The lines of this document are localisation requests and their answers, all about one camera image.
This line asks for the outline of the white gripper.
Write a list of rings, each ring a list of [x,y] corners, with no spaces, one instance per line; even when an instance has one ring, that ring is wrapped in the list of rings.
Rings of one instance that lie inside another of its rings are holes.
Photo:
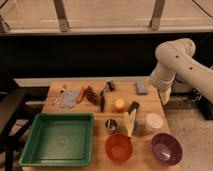
[[[171,94],[170,87],[172,86],[173,81],[174,79],[163,80],[156,75],[151,75],[149,78],[149,82],[160,91],[159,95],[163,105],[166,105],[169,101]]]

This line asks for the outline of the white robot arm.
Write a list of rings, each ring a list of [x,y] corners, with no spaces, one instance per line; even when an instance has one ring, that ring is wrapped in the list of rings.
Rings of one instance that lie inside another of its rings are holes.
[[[160,93],[162,104],[168,103],[175,75],[213,103],[213,70],[193,59],[196,46],[191,39],[166,41],[157,46],[157,65],[149,76],[149,82]]]

